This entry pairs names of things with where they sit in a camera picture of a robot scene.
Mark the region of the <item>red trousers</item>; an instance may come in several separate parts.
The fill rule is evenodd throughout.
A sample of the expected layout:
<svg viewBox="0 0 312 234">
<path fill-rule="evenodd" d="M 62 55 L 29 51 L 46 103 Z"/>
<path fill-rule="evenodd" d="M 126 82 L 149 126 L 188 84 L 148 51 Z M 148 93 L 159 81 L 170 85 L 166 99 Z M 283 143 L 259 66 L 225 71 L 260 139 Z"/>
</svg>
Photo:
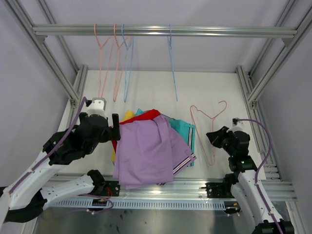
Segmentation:
<svg viewBox="0 0 312 234">
<path fill-rule="evenodd" d="M 149 110 L 139 116 L 134 116 L 128 120 L 125 120 L 123 122 L 121 122 L 119 124 L 120 128 L 122 127 L 122 125 L 125 125 L 125 124 L 128 124 L 128 123 L 132 123 L 132 122 L 135 122 L 135 121 L 143 121 L 143 120 L 153 120 L 154 118 L 156 118 L 157 116 L 160 115 L 160 112 L 156 109 L 152 109 L 152 110 Z"/>
</svg>

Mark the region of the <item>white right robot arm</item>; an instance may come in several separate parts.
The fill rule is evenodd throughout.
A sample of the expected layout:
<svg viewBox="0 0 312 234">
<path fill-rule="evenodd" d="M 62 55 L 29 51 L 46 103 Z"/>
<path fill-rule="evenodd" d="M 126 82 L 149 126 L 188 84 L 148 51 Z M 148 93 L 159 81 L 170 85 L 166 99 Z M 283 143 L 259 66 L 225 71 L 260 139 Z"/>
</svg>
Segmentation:
<svg viewBox="0 0 312 234">
<path fill-rule="evenodd" d="M 222 127 L 206 134 L 209 142 L 228 155 L 230 174 L 220 188 L 227 197 L 234 197 L 253 234 L 293 234 L 294 227 L 285 221 L 267 195 L 258 178 L 258 167 L 249 155 L 250 135 L 238 126 Z"/>
</svg>

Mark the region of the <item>blue hanger with red trousers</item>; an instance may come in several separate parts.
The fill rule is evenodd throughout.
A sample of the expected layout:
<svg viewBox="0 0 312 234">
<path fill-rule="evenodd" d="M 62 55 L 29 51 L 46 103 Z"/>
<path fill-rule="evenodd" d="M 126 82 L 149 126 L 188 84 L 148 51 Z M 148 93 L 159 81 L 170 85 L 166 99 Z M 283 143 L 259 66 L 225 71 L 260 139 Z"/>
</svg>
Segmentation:
<svg viewBox="0 0 312 234">
<path fill-rule="evenodd" d="M 175 99 L 178 101 L 178 93 L 177 93 L 177 86 L 176 86 L 176 74 L 175 74 L 175 65 L 174 65 L 174 56 L 173 56 L 173 47 L 172 47 L 172 26 L 169 25 L 169 36 L 167 37 L 168 49 L 169 49 L 169 56 L 171 61 L 171 70 L 173 76 L 173 84 L 175 90 Z"/>
</svg>

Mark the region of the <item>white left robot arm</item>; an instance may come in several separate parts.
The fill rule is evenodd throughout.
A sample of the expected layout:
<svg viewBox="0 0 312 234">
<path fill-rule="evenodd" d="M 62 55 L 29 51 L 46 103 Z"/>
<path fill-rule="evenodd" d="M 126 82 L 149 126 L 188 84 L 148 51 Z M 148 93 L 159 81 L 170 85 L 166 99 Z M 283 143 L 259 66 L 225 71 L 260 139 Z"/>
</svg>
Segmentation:
<svg viewBox="0 0 312 234">
<path fill-rule="evenodd" d="M 107 190 L 107 182 L 98 170 L 63 184 L 45 184 L 73 161 L 90 155 L 100 143 L 120 139 L 119 115 L 112 114 L 113 125 L 100 115 L 80 113 L 79 125 L 57 132 L 44 144 L 37 159 L 12 185 L 0 189 L 2 223 L 26 223 L 51 205 L 77 195 L 99 196 Z"/>
</svg>

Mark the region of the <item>blue hanger with teal trousers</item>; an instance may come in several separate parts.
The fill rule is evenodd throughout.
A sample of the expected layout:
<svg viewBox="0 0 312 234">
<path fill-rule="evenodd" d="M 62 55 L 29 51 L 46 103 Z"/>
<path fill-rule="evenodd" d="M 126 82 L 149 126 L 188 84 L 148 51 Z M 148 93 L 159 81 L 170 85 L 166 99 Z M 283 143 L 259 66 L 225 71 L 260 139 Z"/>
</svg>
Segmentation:
<svg viewBox="0 0 312 234">
<path fill-rule="evenodd" d="M 133 53 L 134 53 L 134 37 L 125 37 L 124 34 L 125 24 L 121 26 L 121 35 L 126 47 L 126 57 L 125 57 L 125 85 L 124 85 L 124 103 L 127 101 L 128 90 L 130 85 L 131 73 L 132 73 L 132 66 L 133 66 Z"/>
</svg>

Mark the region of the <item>purple trousers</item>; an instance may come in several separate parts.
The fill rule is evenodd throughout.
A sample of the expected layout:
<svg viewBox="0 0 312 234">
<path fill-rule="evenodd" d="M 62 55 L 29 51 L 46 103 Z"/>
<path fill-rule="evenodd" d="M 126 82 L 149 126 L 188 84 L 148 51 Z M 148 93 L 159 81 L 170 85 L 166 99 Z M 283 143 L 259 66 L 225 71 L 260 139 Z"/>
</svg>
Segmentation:
<svg viewBox="0 0 312 234">
<path fill-rule="evenodd" d="M 162 115 L 120 126 L 113 177 L 127 190 L 172 182 L 196 159 Z"/>
</svg>

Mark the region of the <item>yellow trousers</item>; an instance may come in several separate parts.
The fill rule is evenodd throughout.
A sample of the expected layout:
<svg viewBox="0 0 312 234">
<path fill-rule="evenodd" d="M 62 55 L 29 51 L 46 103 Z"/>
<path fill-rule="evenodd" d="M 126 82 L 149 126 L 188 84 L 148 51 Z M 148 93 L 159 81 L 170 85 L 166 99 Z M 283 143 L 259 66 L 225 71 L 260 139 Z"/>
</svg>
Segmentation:
<svg viewBox="0 0 312 234">
<path fill-rule="evenodd" d="M 123 118 L 123 121 L 129 120 L 131 118 L 133 118 L 135 116 L 135 113 L 128 110 Z M 116 149 L 113 146 L 113 150 L 112 150 L 112 163 L 115 164 L 115 160 L 116 160 Z"/>
</svg>

